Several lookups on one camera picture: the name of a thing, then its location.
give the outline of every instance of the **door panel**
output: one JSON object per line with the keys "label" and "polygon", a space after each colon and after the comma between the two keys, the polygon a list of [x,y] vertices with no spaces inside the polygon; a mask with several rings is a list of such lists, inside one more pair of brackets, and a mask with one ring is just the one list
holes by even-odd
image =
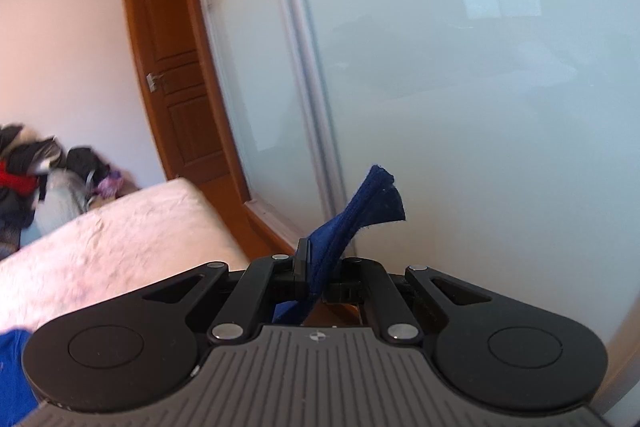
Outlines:
{"label": "door panel", "polygon": [[186,0],[125,0],[140,89],[168,178],[228,173]]}

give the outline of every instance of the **bed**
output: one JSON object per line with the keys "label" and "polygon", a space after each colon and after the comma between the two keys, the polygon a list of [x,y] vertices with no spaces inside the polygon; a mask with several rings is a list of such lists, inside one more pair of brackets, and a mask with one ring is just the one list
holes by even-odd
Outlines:
{"label": "bed", "polygon": [[248,265],[204,195],[183,179],[140,190],[0,262],[0,333],[36,330],[209,261]]}

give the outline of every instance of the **bright blue fabric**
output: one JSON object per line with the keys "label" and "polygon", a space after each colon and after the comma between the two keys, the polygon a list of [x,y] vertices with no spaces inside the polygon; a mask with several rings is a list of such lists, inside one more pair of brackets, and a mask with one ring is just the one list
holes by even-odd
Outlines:
{"label": "bright blue fabric", "polygon": [[404,221],[402,198],[394,187],[394,177],[378,165],[372,166],[347,207],[309,235],[311,264],[307,271],[309,295],[304,301],[276,306],[273,322],[302,324],[321,296],[334,267],[347,245],[362,227]]}
{"label": "bright blue fabric", "polygon": [[38,405],[22,371],[22,350],[30,336],[24,330],[0,335],[0,427],[18,423]]}

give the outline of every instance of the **frosted glass panel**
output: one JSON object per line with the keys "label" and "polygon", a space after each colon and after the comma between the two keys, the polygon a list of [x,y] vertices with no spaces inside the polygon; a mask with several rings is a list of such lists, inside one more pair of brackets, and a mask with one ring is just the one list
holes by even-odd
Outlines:
{"label": "frosted glass panel", "polygon": [[379,163],[406,204],[358,254],[428,264],[608,341],[640,281],[640,2],[308,5],[348,193]]}
{"label": "frosted glass panel", "polygon": [[252,197],[307,234],[324,219],[280,0],[203,1]]}

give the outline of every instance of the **ribbed surface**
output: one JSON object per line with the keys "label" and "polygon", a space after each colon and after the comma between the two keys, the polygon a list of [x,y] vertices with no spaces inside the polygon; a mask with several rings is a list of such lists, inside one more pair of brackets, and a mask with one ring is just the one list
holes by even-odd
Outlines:
{"label": "ribbed surface", "polygon": [[[324,333],[318,339],[314,333]],[[185,387],[132,412],[91,415],[41,407],[24,427],[602,427],[588,409],[516,418],[450,391],[415,349],[369,328],[264,327],[243,346],[213,350]]]}

